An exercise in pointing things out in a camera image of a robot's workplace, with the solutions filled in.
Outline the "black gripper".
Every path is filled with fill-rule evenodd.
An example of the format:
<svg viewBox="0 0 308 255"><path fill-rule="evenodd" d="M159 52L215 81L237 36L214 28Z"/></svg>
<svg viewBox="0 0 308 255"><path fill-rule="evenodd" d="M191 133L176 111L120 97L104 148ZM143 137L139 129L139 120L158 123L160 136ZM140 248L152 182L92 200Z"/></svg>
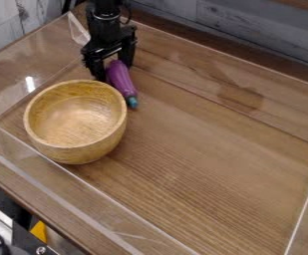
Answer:
<svg viewBox="0 0 308 255"><path fill-rule="evenodd" d="M134 63L136 49L135 25L126 25L117 29L99 29L96 25L88 27L91 39L81 48L83 63L95 79L103 82L107 79L103 60L112 54L130 68Z"/></svg>

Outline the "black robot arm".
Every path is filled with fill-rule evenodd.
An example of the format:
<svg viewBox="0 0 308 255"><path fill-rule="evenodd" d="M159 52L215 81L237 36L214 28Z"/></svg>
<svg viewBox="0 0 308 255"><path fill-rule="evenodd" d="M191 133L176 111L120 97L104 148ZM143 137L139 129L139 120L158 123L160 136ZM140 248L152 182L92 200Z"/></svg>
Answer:
<svg viewBox="0 0 308 255"><path fill-rule="evenodd" d="M89 40L80 53L83 63L97 81L105 80L104 60L112 55L127 67L136 49L136 26L130 24L130 0L88 0L85 6Z"/></svg>

